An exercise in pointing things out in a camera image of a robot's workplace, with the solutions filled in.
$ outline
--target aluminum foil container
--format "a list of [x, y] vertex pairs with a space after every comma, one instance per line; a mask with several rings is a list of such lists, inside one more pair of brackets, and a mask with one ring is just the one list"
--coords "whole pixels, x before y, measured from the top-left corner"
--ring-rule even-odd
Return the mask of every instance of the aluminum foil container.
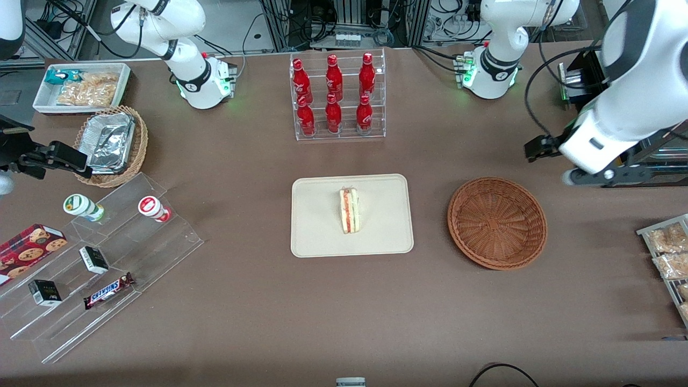
[[127, 168], [135, 127], [136, 120], [126, 113], [89, 118], [79, 151], [94, 174], [121, 174]]

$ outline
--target red cookie box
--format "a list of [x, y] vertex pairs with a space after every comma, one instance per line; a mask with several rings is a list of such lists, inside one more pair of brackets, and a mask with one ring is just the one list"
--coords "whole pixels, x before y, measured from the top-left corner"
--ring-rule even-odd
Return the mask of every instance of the red cookie box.
[[8, 242], [0, 244], [0, 286], [20, 276], [66, 244], [64, 234], [41, 224], [34, 224]]

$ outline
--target clear acrylic shelf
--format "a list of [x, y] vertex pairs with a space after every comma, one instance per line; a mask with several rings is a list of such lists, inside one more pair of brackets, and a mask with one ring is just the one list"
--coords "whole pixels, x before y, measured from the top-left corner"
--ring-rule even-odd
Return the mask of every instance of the clear acrylic shelf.
[[[358, 107], [358, 72], [363, 64], [363, 54], [370, 52], [373, 54], [373, 67], [375, 67], [375, 90], [370, 98], [370, 105], [373, 108], [372, 131], [367, 136], [361, 136], [356, 131], [356, 108]], [[325, 117], [325, 107], [327, 106], [327, 84], [325, 83], [325, 73], [327, 72], [327, 58], [323, 57], [322, 52], [299, 52], [291, 54], [289, 61], [289, 77], [294, 78], [294, 68], [292, 61], [296, 58], [303, 62], [303, 69], [310, 78], [310, 89], [313, 93], [313, 103], [310, 108], [315, 116], [316, 134], [313, 137], [306, 137], [299, 126], [297, 117], [297, 95], [294, 88], [292, 93], [292, 110], [294, 111], [294, 132], [297, 140], [339, 140], [339, 139], [365, 139], [380, 138], [387, 134], [387, 120], [385, 106], [386, 81], [385, 81], [385, 52], [384, 50], [343, 50], [337, 51], [339, 68], [342, 70], [344, 81], [344, 99], [339, 101], [342, 108], [342, 130], [338, 134], [332, 134], [327, 130], [327, 117]]]
[[[138, 201], [144, 196], [155, 196], [169, 206], [164, 194], [165, 189], [138, 174], [98, 202], [105, 208], [103, 220], [71, 221], [65, 227], [69, 240], [66, 250], [46, 257], [45, 263], [40, 262], [43, 264], [21, 281], [2, 288], [0, 317], [11, 338], [31, 340], [43, 363], [55, 362], [203, 244], [174, 209], [172, 219], [165, 223], [139, 214]], [[78, 252], [86, 245], [103, 253], [109, 265], [105, 274], [86, 270]], [[85, 297], [127, 272], [135, 284], [85, 310]], [[52, 308], [36, 305], [27, 286], [34, 279], [55, 282], [63, 301]]]

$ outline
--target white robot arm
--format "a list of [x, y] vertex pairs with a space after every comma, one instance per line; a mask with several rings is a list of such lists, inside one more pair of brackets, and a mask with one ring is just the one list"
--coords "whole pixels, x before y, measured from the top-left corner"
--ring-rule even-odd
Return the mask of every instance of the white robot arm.
[[578, 9], [579, 0], [482, 0], [480, 18], [492, 27], [487, 47], [464, 53], [462, 87], [495, 99], [513, 84], [521, 56], [528, 47], [524, 27], [559, 25]]
[[0, 61], [9, 59], [24, 41], [24, 9], [21, 0], [0, 0]]
[[607, 29], [601, 64], [609, 88], [581, 110], [572, 135], [559, 146], [589, 174], [688, 119], [686, 1], [633, 0]]
[[[129, 12], [132, 7], [138, 12]], [[206, 58], [188, 39], [200, 33], [206, 15], [196, 0], [133, 0], [112, 9], [113, 28], [123, 41], [141, 44], [167, 63], [191, 106], [208, 109], [233, 95], [236, 69]]]

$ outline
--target cookie picture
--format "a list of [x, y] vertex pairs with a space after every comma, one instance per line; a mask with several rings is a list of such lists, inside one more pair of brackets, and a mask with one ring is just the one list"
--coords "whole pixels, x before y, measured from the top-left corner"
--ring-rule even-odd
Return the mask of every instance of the cookie picture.
[[41, 255], [43, 255], [43, 249], [39, 249], [36, 247], [33, 249], [24, 250], [21, 253], [19, 253], [19, 260], [20, 261], [33, 261], [36, 258], [40, 257]]
[[18, 275], [22, 274], [23, 272], [27, 271], [28, 269], [29, 269], [28, 266], [17, 267], [16, 269], [10, 270], [10, 272], [7, 273], [7, 276], [9, 278], [16, 278]]
[[45, 232], [43, 229], [35, 229], [29, 236], [29, 240], [31, 242], [38, 244], [46, 243], [48, 238], [50, 238], [50, 234]]
[[66, 244], [67, 244], [66, 239], [62, 239], [62, 238], [55, 239], [54, 241], [45, 245], [45, 249], [48, 251], [55, 251], [55, 250], [59, 250], [62, 246], [66, 245]]

